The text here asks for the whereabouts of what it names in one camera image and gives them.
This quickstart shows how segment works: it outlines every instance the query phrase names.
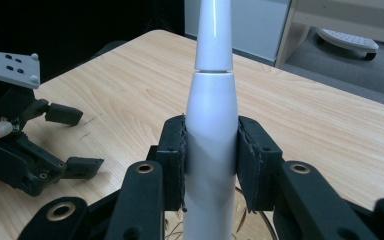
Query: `screw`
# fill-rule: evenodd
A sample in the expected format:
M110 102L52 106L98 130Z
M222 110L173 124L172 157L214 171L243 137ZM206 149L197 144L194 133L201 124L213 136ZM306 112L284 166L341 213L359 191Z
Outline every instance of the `screw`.
M30 77L30 82L32 82L32 83L39 83L39 79L37 78L36 75L32 75Z
M31 58L32 58L33 60L37 61L37 60L39 60L39 55L37 55L36 53L33 53L33 54L31 55Z

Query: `floor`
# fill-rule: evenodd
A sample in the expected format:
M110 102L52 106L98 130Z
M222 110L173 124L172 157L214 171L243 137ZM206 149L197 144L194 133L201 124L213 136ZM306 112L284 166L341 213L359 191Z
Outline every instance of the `floor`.
M311 29L281 69L384 104L384 43L377 42L378 53L368 61L364 52L320 45L317 37Z

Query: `black mechanical part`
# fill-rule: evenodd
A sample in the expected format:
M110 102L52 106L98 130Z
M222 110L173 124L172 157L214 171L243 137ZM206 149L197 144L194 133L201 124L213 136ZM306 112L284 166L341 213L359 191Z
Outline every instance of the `black mechanical part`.
M164 123L158 146L151 146L147 160L155 160L163 166L164 210L186 211L185 196L185 159L186 159L185 116L168 119Z
M316 168L298 161L283 164L278 183L284 199L275 203L274 223L280 239L376 239L352 208ZM300 229L282 225L286 219Z
M26 135L0 139L0 180L31 196L62 178L90 179L102 159L69 158L64 163L30 142Z
M151 146L147 156L148 160L156 159L160 148L165 159L161 161L163 164L145 161L129 167L121 191L89 207L89 213L82 220L82 227L79 227L81 231L88 232L89 237L82 239L164 237L163 212L167 209L164 204L175 203L172 205L173 209L178 210L175 206L181 206L179 193L181 194L184 184L177 178L178 170L182 167L180 165L184 164L179 159L183 156L180 151L184 149L178 149L181 143L179 138L186 134L179 133L179 129L183 129L184 116L169 120L171 121L166 122L161 135L161 148ZM347 202L313 166L298 161L285 162L282 151L256 121L241 116L238 127L238 178L247 207L250 211L273 211L279 239L384 239L384 199L378 201L373 212ZM168 172L166 167L176 173ZM158 170L162 174L159 180L131 177L131 172L135 169L135 174L138 174L138 170L142 174L148 174L156 168L161 168ZM173 182L166 183L163 179L172 179ZM165 187L173 187L174 190L164 191ZM24 231L46 231L46 220L35 219L37 218L33 218Z
M77 125L83 113L75 108L36 100L32 89L0 82L0 121L13 125L13 132L0 139L0 180L31 196L60 179L90 179L103 160L72 157L63 162L30 142L23 128L31 119L45 115L47 121Z
M123 185L87 207L80 198L59 198L42 207L19 240L164 239L162 167L132 164Z
M282 150L257 121L243 116L237 144L237 176L248 211L273 211L273 176L284 162Z

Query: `bolt hole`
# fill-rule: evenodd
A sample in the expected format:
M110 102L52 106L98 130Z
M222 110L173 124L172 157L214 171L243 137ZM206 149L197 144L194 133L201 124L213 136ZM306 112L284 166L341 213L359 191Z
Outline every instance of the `bolt hole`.
M74 210L76 210L76 205L74 205L74 203L62 202L49 209L46 217L49 221L61 221L71 216L71 214L74 213Z
M154 170L154 166L151 164L141 164L136 168L138 173L150 173Z
M296 173L300 173L300 174L310 173L310 169L307 166L305 166L303 164L299 164L299 163L292 164L291 169L292 169L292 171L294 171Z

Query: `circular hole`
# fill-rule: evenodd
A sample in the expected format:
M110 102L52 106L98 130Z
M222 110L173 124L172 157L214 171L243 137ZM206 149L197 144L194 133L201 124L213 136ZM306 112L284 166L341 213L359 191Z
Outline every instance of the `circular hole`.
M136 171L138 173L149 173L149 172L152 172L152 170L154 170L154 166L152 166L151 164L146 164L146 163L141 164L136 168Z
M76 205L74 205L74 203L62 202L49 209L46 217L49 221L61 221L73 214L75 209Z
M141 235L141 230L137 227L131 227L128 228L124 234L123 234L123 239L124 240L137 240L140 238Z
M310 169L307 166L305 166L303 164L299 164L299 163L292 164L291 169L292 169L292 171L294 171L296 173L300 173L300 174L310 173Z
M346 228L340 228L338 230L338 235L341 237L341 239L346 240L358 240L360 239L355 232L352 230L346 229Z

